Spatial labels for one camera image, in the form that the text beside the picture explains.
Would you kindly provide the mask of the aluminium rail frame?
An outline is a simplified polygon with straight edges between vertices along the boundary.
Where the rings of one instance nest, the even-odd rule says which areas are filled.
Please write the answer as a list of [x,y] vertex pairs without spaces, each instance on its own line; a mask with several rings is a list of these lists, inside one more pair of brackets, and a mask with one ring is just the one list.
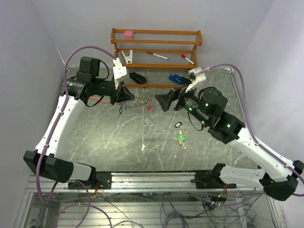
[[[223,189],[196,189],[190,180],[194,178],[194,172],[112,172],[112,185],[109,190],[97,190],[101,193],[142,193],[142,192],[203,192],[222,191]],[[42,193],[50,193],[54,181],[41,177],[40,188]],[[254,187],[237,185],[231,191],[251,191]],[[38,192],[36,177],[31,175],[26,185],[27,192]],[[85,188],[75,181],[58,183],[54,193],[85,192]]]

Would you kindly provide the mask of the green tag key bunch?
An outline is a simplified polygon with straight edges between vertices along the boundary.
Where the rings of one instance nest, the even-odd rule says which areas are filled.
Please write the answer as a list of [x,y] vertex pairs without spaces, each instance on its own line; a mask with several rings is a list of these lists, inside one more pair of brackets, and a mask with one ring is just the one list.
[[178,136],[178,144],[177,144],[175,150],[178,150],[179,148],[181,148],[182,150],[186,149],[186,140],[182,134],[179,134],[179,136]]

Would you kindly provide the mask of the red white marker left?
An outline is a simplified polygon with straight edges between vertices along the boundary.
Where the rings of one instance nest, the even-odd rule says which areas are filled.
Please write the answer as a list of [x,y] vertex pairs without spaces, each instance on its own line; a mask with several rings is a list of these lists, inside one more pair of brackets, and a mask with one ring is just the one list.
[[155,57],[159,57],[159,58],[162,58],[162,59],[165,59],[165,60],[169,60],[168,57],[164,57],[164,56],[158,55],[158,54],[150,52],[150,51],[147,51],[146,53],[149,54],[149,55],[155,56]]

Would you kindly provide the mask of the black white key tag key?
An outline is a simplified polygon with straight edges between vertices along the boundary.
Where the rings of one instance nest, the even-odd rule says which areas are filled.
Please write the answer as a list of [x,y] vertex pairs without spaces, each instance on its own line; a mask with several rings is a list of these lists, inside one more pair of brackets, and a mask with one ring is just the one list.
[[177,122],[174,127],[178,130],[178,133],[179,134],[182,134],[181,133],[181,126],[182,126],[182,122]]

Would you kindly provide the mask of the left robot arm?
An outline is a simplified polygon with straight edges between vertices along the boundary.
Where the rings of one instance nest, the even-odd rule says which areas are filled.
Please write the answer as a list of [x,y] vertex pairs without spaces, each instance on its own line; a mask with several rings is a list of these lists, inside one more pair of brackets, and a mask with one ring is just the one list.
[[80,180],[87,189],[96,185],[95,167],[63,159],[75,121],[91,96],[107,96],[113,105],[134,100],[134,95],[124,85],[129,73],[120,59],[113,60],[114,77],[110,81],[98,77],[100,63],[100,59],[82,57],[76,75],[68,78],[61,87],[47,131],[35,149],[26,151],[23,157],[34,174],[61,183]]

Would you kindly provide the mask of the white clip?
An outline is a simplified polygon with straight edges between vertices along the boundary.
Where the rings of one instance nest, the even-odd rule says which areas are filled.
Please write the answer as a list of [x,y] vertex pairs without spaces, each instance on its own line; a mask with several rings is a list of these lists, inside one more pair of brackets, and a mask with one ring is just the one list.
[[123,58],[124,58],[127,65],[133,63],[133,50],[131,50],[131,49],[129,50],[129,55],[128,56],[125,54],[124,51],[121,51],[121,53],[122,53]]

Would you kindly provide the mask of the blue stapler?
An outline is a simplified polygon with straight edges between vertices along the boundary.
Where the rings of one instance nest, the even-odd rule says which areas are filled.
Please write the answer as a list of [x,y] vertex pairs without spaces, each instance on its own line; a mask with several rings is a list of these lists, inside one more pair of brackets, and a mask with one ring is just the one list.
[[177,74],[171,73],[168,77],[168,79],[178,85],[189,85],[191,84],[191,81],[188,78],[179,76]]

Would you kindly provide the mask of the red white marker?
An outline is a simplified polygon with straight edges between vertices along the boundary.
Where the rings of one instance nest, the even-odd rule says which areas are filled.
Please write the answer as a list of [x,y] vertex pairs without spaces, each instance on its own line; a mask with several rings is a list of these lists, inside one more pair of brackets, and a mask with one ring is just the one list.
[[195,64],[192,60],[190,60],[189,58],[187,58],[184,54],[181,54],[181,57],[182,57],[183,59],[187,60],[190,64],[192,64],[192,65]]
[[168,57],[164,57],[164,56],[158,55],[158,54],[150,52],[150,51],[147,51],[146,53],[149,54],[149,55],[155,56],[155,57],[159,57],[159,58],[162,58],[162,59],[165,59],[165,60],[169,60]]

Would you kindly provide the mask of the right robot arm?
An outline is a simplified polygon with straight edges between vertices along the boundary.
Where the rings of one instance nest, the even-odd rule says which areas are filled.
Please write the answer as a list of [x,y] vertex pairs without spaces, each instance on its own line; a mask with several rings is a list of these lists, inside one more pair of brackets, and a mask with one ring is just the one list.
[[236,148],[258,165],[258,169],[245,169],[216,164],[209,178],[195,178],[196,184],[211,184],[215,188],[224,184],[244,185],[261,189],[279,201],[285,201],[295,193],[298,175],[304,169],[303,162],[286,159],[255,142],[245,124],[224,110],[228,100],[217,88],[207,87],[195,95],[195,91],[186,92],[185,86],[174,87],[169,93],[155,95],[155,98],[164,112],[177,101],[175,111],[185,109],[213,138]]

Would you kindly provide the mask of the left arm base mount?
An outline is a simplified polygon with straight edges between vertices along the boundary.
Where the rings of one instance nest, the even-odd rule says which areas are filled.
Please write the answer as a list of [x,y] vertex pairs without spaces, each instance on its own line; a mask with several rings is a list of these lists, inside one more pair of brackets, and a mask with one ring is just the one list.
[[94,188],[97,190],[109,190],[112,185],[112,174],[110,172],[97,172]]

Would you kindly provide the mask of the pink eraser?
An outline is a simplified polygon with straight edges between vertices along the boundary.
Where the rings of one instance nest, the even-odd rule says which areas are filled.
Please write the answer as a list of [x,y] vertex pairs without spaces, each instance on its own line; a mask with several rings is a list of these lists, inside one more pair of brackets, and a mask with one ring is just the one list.
[[132,38],[134,38],[134,31],[133,30],[126,30],[124,32],[124,37],[126,39],[132,39]]

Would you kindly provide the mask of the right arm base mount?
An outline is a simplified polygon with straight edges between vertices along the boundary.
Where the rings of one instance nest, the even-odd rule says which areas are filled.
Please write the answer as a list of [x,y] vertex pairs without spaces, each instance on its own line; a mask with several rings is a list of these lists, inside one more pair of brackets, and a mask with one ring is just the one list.
[[236,184],[225,184],[219,177],[213,176],[211,171],[195,172],[194,178],[190,180],[196,189],[223,189],[227,185],[228,189],[236,189]]

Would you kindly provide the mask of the grey keyring disc with rings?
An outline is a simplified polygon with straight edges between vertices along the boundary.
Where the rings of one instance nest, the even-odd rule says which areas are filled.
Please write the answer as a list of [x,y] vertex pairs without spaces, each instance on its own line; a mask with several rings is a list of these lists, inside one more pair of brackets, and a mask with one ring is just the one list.
[[147,108],[151,104],[151,99],[147,97],[142,96],[136,96],[133,101],[131,101],[129,104],[127,102],[121,102],[118,104],[118,107],[124,109],[124,104],[127,105],[127,110],[129,109],[141,109],[141,108]]

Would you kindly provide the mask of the red white marker right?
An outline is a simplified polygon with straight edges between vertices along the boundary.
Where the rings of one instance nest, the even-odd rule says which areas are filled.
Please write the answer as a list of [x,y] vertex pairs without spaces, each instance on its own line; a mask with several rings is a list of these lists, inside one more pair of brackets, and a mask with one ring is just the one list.
[[181,54],[181,57],[182,57],[183,59],[187,60],[190,64],[192,64],[192,65],[195,64],[192,60],[190,60],[189,58],[187,58],[184,54]]

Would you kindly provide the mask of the wooden shelf rack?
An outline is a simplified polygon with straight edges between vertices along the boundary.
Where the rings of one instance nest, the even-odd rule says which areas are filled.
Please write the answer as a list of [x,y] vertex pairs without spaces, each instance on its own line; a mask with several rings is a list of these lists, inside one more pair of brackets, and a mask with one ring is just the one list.
[[[134,38],[126,39],[124,32],[129,29],[113,28],[110,41],[114,46],[114,55],[120,57],[126,64],[121,51],[129,55],[133,50],[133,63],[126,64],[129,69],[178,69],[190,70],[198,66],[197,49],[202,46],[203,37],[200,30],[153,30],[153,29],[131,29]],[[150,51],[158,55],[168,57],[165,60],[147,54]],[[184,54],[195,64],[190,64],[181,57]]]

